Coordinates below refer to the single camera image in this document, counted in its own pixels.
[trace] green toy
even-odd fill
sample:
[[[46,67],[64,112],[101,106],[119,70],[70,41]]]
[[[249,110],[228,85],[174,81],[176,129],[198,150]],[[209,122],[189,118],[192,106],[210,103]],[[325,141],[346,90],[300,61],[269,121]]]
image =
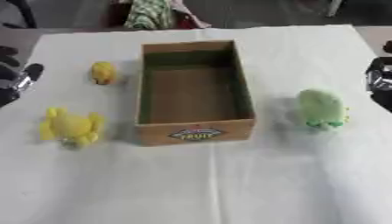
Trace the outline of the green toy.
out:
[[[348,108],[332,93],[306,89],[299,93],[298,100],[305,123],[310,127],[329,130],[348,122]]]

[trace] white paper sheet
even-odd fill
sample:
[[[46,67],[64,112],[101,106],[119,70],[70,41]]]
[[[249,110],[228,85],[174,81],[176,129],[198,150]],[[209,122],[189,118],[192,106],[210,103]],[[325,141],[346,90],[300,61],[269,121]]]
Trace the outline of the white paper sheet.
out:
[[[257,113],[248,141],[146,148],[130,143],[145,43],[234,39]],[[30,62],[45,73],[0,110],[0,223],[390,224],[392,115],[365,91],[375,57],[351,26],[46,35]],[[96,86],[114,63],[127,85]],[[340,95],[351,122],[298,127],[305,88]],[[38,141],[51,106],[108,118],[107,141],[81,151]]]

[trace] background object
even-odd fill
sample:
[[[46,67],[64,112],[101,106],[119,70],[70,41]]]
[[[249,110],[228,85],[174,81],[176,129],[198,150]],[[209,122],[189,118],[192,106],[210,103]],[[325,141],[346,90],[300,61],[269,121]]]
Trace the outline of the background object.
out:
[[[20,14],[22,15],[25,25],[25,28],[37,28],[37,23],[35,21],[35,18],[32,14],[32,9],[30,8],[30,5],[27,3],[26,0],[6,0],[8,3],[13,4],[17,7],[19,10]],[[17,24],[8,24],[4,23],[4,26],[7,26],[9,28],[24,28],[20,27]]]

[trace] yellow plush toy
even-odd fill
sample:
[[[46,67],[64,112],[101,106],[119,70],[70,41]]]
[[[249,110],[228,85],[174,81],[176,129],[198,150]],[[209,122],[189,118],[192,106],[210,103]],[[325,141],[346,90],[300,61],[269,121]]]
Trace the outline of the yellow plush toy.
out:
[[[103,123],[103,116],[97,113],[84,117],[69,114],[64,108],[49,108],[45,120],[39,126],[39,134],[42,140],[58,138],[83,147],[98,140]]]
[[[116,68],[109,62],[95,62],[91,68],[91,75],[96,84],[108,85],[116,79]]]

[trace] cardboard box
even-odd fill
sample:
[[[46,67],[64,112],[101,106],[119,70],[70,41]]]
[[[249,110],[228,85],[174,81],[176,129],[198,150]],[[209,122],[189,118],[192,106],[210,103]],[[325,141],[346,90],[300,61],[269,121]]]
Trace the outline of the cardboard box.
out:
[[[143,46],[136,113],[142,144],[242,140],[254,124],[234,41]]]

